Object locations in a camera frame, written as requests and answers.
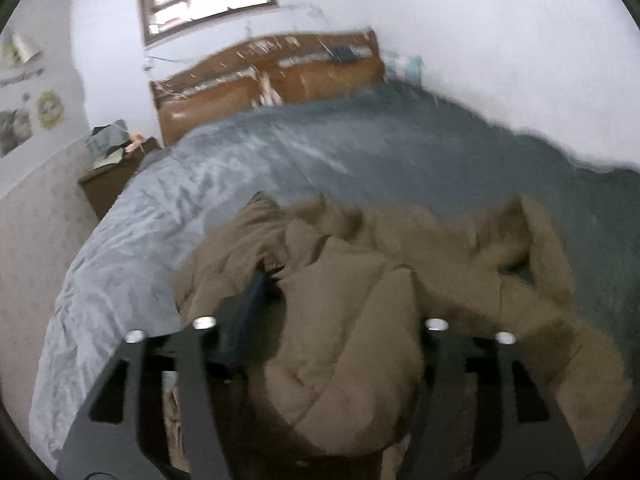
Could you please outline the dark device on headboard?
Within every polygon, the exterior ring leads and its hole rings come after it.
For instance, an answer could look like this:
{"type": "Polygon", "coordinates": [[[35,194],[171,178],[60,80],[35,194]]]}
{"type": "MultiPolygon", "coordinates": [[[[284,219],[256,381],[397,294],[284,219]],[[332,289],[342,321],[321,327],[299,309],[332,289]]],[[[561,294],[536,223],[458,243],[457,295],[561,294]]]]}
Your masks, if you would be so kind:
{"type": "Polygon", "coordinates": [[[330,61],[334,65],[345,65],[357,63],[359,55],[352,50],[351,46],[332,46],[328,49],[330,61]]]}

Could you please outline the peeling wall poster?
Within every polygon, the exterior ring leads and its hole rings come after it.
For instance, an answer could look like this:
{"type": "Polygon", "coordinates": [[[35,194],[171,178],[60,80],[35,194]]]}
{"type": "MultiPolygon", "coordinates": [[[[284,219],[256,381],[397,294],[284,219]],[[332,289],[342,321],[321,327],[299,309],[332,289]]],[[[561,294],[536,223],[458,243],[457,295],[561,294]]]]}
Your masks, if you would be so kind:
{"type": "Polygon", "coordinates": [[[1,59],[7,66],[25,65],[40,58],[42,50],[27,36],[10,32],[1,43],[1,59]]]}

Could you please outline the brown puffer jacket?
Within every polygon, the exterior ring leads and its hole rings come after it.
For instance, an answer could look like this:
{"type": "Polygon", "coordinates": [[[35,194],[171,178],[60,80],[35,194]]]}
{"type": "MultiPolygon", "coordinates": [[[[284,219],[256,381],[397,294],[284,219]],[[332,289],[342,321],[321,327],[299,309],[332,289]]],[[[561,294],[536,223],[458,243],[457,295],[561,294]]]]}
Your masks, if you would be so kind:
{"type": "Polygon", "coordinates": [[[582,451],[631,383],[612,339],[578,318],[548,211],[530,197],[454,223],[421,207],[359,209],[256,194],[177,273],[183,322],[216,315],[265,270],[280,297],[246,344],[246,387],[220,400],[241,479],[388,479],[416,404],[422,318],[466,336],[505,330],[551,390],[582,451]]]}

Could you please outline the brown wooden headboard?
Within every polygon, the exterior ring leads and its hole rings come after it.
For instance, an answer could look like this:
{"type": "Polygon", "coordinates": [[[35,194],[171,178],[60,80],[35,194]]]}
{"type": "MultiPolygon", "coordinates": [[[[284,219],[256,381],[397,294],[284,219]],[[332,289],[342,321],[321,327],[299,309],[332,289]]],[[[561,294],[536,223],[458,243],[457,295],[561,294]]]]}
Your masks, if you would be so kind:
{"type": "Polygon", "coordinates": [[[163,142],[171,146],[206,122],[257,107],[348,96],[379,84],[384,74],[371,29],[288,32],[236,44],[150,87],[163,142]],[[334,65],[332,46],[351,46],[360,60],[334,65]]]}

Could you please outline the brown wooden nightstand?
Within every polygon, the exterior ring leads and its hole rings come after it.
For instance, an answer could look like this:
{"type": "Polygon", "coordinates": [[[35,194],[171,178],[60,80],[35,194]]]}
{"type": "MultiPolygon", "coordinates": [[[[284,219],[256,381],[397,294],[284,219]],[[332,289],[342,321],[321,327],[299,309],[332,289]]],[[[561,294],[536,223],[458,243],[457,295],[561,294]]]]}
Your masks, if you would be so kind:
{"type": "Polygon", "coordinates": [[[159,149],[160,144],[157,140],[149,138],[140,148],[126,153],[118,164],[93,169],[78,180],[78,185],[98,220],[102,220],[112,208],[117,197],[139,169],[145,156],[159,149]]]}

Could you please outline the striped pillow by wall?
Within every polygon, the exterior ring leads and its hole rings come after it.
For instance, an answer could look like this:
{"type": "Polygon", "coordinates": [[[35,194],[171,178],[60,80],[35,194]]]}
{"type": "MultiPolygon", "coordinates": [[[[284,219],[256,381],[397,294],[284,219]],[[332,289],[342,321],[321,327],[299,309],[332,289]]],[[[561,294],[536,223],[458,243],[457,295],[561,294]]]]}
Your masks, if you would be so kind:
{"type": "Polygon", "coordinates": [[[423,60],[420,55],[401,55],[394,51],[382,51],[386,81],[399,81],[422,86],[423,60]]]}

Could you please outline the green flower cat sticker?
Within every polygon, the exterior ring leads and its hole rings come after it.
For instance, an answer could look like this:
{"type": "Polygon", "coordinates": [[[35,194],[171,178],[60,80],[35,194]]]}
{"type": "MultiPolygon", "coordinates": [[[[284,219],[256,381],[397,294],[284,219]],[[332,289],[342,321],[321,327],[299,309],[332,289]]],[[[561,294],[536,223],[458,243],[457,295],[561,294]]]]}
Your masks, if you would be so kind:
{"type": "Polygon", "coordinates": [[[42,92],[37,102],[38,118],[43,129],[51,130],[64,119],[64,105],[54,91],[42,92]]]}

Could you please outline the grey-green bed blanket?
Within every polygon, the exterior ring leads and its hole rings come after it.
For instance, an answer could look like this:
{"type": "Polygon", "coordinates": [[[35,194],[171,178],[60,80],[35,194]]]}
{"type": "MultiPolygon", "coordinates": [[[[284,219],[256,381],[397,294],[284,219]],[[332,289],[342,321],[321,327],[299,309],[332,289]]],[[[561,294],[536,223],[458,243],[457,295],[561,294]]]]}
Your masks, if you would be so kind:
{"type": "Polygon", "coordinates": [[[449,219],[528,195],[564,238],[579,313],[639,373],[639,176],[580,162],[408,84],[255,108],[153,153],[80,248],[40,356],[29,433],[54,467],[92,384],[130,330],[173,332],[170,282],[204,233],[257,192],[289,204],[422,205],[449,219]]]}

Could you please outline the green bag on nightstand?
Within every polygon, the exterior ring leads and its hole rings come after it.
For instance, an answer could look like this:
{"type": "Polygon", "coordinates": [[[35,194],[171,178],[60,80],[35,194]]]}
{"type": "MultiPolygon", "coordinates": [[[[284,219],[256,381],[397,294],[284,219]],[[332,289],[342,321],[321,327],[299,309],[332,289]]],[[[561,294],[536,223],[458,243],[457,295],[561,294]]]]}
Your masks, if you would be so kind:
{"type": "Polygon", "coordinates": [[[125,148],[131,143],[129,130],[123,119],[92,130],[88,148],[93,158],[93,168],[117,165],[122,161],[125,148]]]}

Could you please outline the lettering wall sticker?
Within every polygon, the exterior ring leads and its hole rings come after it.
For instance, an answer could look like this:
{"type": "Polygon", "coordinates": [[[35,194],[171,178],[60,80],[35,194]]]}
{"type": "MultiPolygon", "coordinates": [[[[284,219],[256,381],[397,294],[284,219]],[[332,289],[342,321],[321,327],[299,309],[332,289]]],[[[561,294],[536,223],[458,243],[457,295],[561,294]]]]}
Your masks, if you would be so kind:
{"type": "Polygon", "coordinates": [[[1,77],[0,88],[8,88],[14,86],[14,84],[21,84],[22,82],[39,78],[44,74],[45,71],[46,69],[44,67],[37,67],[34,70],[22,70],[21,72],[16,73],[11,77],[1,77]]]}

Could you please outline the two cats wall sticker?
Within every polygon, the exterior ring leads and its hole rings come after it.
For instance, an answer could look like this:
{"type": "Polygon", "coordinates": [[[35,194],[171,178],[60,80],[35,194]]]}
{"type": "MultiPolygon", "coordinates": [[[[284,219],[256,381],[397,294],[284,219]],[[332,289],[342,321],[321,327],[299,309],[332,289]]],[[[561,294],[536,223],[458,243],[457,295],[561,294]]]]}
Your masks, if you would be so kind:
{"type": "Polygon", "coordinates": [[[32,137],[32,123],[26,108],[0,112],[0,155],[11,153],[32,137]]]}

